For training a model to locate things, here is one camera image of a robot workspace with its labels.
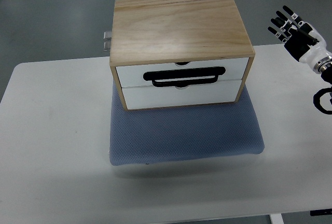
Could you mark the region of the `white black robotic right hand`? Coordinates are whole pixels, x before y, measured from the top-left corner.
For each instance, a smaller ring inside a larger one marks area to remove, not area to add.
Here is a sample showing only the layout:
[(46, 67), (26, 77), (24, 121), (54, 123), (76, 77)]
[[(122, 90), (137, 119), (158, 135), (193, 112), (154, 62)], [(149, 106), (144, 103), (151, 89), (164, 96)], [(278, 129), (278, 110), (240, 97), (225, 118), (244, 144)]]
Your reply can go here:
[(331, 67), (331, 52), (325, 39), (307, 21), (286, 5), (272, 18), (274, 27), (268, 30), (283, 43), (286, 51), (300, 63), (307, 64), (315, 73), (322, 74)]

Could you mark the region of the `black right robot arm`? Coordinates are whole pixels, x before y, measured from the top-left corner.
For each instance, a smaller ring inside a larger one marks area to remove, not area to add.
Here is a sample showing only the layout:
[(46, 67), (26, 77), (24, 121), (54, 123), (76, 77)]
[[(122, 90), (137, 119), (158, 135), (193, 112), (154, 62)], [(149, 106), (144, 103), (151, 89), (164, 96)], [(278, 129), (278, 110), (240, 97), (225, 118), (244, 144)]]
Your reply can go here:
[(321, 78), (325, 82), (332, 84), (332, 66), (331, 66), (331, 63), (322, 66), (320, 68), (320, 72), (321, 72)]

